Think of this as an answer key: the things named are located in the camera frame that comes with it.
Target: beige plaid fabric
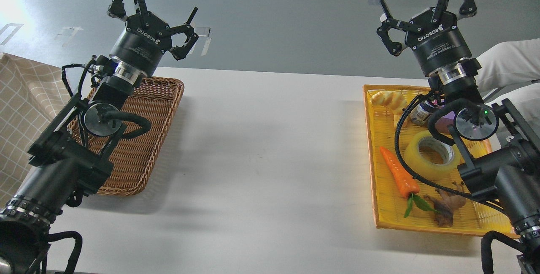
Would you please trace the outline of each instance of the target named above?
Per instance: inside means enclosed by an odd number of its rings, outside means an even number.
[[[0,207],[29,172],[29,146],[69,95],[61,69],[0,53]]]

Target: table surface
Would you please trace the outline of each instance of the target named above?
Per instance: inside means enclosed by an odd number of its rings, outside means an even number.
[[[146,189],[93,195],[51,232],[77,271],[478,274],[480,237],[375,228],[364,84],[425,80],[159,68],[184,96]],[[73,241],[54,243],[65,268]],[[496,273],[519,273],[494,243]]]

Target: carrot leaf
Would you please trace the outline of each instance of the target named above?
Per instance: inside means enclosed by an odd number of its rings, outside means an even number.
[[[419,195],[415,195],[412,193],[411,197],[412,197],[411,199],[414,201],[414,204],[416,204],[416,206],[420,210],[426,211],[426,212],[438,212],[437,210],[434,210],[432,206]]]
[[[413,199],[414,199],[415,195],[413,193],[411,193],[409,195],[409,199],[407,199],[407,210],[405,210],[405,215],[403,215],[403,218],[407,218],[409,217],[409,214],[411,212],[411,210],[413,210]]]

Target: clear tape roll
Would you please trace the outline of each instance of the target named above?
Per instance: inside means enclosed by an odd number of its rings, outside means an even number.
[[[425,158],[420,152],[420,147],[428,147],[438,153],[442,158],[442,164],[436,164]],[[427,180],[437,181],[447,176],[457,167],[461,155],[455,145],[450,146],[435,139],[429,131],[417,133],[405,149],[403,156],[407,165],[420,176]]]

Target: toy bread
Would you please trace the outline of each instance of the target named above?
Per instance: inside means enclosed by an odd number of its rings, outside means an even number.
[[[407,107],[405,97],[397,91],[379,91],[371,98],[372,105],[382,105],[392,111],[394,115],[394,128],[397,127],[397,122],[403,114],[403,109]],[[408,120],[403,122],[403,126],[407,125]]]

